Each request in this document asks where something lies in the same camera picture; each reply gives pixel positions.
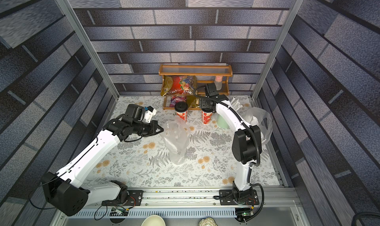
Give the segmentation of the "black lid milk tea cup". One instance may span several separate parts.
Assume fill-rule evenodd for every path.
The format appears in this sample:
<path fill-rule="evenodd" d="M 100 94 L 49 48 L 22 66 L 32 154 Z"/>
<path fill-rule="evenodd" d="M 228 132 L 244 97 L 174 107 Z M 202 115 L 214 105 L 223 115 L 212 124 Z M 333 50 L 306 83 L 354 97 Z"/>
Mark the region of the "black lid milk tea cup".
<path fill-rule="evenodd" d="M 175 105 L 175 112 L 183 121 L 187 121 L 188 105 L 186 102 L 178 102 Z"/>

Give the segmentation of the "translucent plastic carrier bag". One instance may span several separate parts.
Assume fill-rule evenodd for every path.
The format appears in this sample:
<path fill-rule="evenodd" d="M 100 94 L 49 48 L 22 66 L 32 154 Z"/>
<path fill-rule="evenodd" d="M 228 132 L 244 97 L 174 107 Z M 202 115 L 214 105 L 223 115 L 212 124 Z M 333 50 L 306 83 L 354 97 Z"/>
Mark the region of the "translucent plastic carrier bag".
<path fill-rule="evenodd" d="M 257 125 L 262 133 L 262 144 L 266 145 L 273 133 L 273 119 L 264 109 L 252 107 L 244 115 L 244 119 L 252 126 Z"/>

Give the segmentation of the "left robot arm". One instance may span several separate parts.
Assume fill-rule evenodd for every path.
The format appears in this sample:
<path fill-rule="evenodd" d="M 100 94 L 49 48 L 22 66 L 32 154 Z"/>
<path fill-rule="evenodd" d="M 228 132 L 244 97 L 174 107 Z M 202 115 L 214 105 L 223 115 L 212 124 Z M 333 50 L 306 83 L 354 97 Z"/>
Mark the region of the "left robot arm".
<path fill-rule="evenodd" d="M 164 129 L 157 121 L 134 121 L 131 124 L 110 120 L 97 137 L 71 162 L 55 174 L 46 173 L 41 180 L 46 201 L 64 213 L 74 216 L 87 205 L 101 202 L 104 206 L 123 205 L 129 200 L 128 187 L 120 181 L 85 186 L 84 181 L 103 157 L 130 135 L 150 137 Z"/>

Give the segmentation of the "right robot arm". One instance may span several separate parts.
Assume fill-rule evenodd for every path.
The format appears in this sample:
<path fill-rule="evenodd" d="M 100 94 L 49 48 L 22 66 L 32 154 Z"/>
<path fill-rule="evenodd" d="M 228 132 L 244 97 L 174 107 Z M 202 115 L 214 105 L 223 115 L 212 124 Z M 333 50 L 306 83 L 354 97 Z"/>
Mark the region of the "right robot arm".
<path fill-rule="evenodd" d="M 201 97 L 200 107 L 202 110 L 211 110 L 222 116 L 230 130 L 234 132 L 232 153 L 238 161 L 238 168 L 233 182 L 232 198 L 241 204 L 251 196 L 251 172 L 254 166 L 260 165 L 262 137 L 260 128 L 245 121 L 224 97 L 223 95 L 214 98 Z"/>

